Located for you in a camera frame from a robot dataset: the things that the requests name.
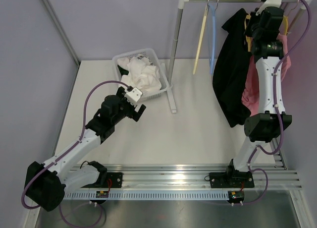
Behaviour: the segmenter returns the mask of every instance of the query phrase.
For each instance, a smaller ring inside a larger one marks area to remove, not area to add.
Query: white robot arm
[[[125,117],[138,121],[145,106],[135,111],[142,92],[128,87],[120,87],[116,95],[105,98],[94,118],[87,123],[80,136],[59,154],[42,164],[33,162],[27,170],[25,195],[46,211],[56,208],[65,194],[85,185],[101,187],[106,183],[107,169],[98,162],[88,162],[83,169],[69,173],[86,154],[102,144],[112,133],[114,126]]]
[[[259,111],[246,119],[246,138],[238,153],[231,160],[225,173],[210,173],[212,188],[254,187],[250,168],[264,146],[280,135],[280,123],[276,108],[280,112],[283,130],[292,122],[292,116],[285,113],[281,92],[281,64],[284,57],[283,44],[276,39],[283,20],[281,0],[265,0],[260,8],[251,12],[245,35],[252,37],[252,55],[259,76]]]

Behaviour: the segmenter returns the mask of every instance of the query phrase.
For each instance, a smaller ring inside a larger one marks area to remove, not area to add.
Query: purple wall
[[[81,60],[111,59],[115,55],[142,48],[153,48],[159,58],[170,57],[178,0],[50,1]],[[205,5],[185,5],[177,58],[195,57]],[[254,10],[259,5],[219,4],[216,12],[217,52],[227,35],[221,29],[223,23],[241,7]],[[206,41],[201,57],[208,57]]]
[[[293,122],[285,131],[283,152],[290,169],[298,171],[311,214],[317,212],[317,0],[311,5],[313,22],[306,38],[291,55],[292,67],[283,80],[283,101]],[[299,39],[307,24],[307,14],[289,35],[289,46]]]
[[[0,227],[17,228],[26,169],[52,155],[77,70],[40,0],[0,12]]]

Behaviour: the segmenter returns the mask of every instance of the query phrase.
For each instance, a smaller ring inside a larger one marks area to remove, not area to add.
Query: pink shirt
[[[277,39],[283,43],[284,54],[288,52],[287,50],[287,37],[285,35],[278,35]],[[287,70],[291,66],[291,59],[287,57],[282,64],[281,80],[284,79]],[[258,113],[259,110],[259,77],[256,69],[256,64],[254,63],[254,57],[250,58],[250,65],[247,74],[246,88],[242,94],[242,104],[245,105],[253,116]]]

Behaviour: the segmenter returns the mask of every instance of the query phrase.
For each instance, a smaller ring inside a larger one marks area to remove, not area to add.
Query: black clamp
[[[240,172],[234,168],[231,160],[226,172],[209,173],[211,188],[254,188],[252,173]]]
[[[84,188],[109,188],[107,180],[111,180],[111,188],[121,188],[123,173],[121,172],[107,172],[107,168],[96,161],[91,161],[88,163],[97,169],[99,172],[99,177],[97,181],[93,184],[88,184]]]
[[[93,119],[87,123],[86,129],[93,130],[97,136],[100,136],[103,143],[109,136],[114,133],[114,126],[125,117],[138,121],[144,112],[146,106],[141,105],[138,112],[135,106],[127,101],[124,97],[125,90],[119,87],[116,95],[109,95],[101,104]]]

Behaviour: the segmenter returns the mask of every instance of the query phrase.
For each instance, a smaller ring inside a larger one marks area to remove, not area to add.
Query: metal frame
[[[290,191],[295,212],[299,221],[299,224],[303,228],[314,228],[316,224],[312,219],[312,215],[309,212],[306,200],[302,191]]]
[[[235,189],[211,189],[204,180],[209,172],[224,172],[226,165],[170,165],[170,166],[123,166],[104,165],[109,172],[122,172],[124,191],[232,191]],[[301,190],[296,171],[285,170],[283,166],[259,166],[269,179],[269,190]],[[263,190],[265,176],[260,171],[253,174],[255,188],[246,190]]]
[[[288,2],[283,2],[281,5],[281,9],[286,10],[288,7],[288,4],[289,4]]]
[[[57,14],[54,11],[54,8],[53,8],[50,0],[41,0],[41,1],[42,1],[43,5],[44,5],[49,17],[51,18],[54,26],[56,27],[56,29],[57,29],[62,41],[64,42],[68,52],[70,53],[71,57],[73,58],[75,64],[79,67],[80,59],[78,58],[74,48],[72,47],[72,45],[71,45],[71,43],[70,43],[70,41],[69,41],[69,39],[68,39],[64,29],[63,29],[63,27],[62,27],[62,25],[61,25],[61,23],[60,23],[60,21],[59,21],[59,19],[57,17]]]

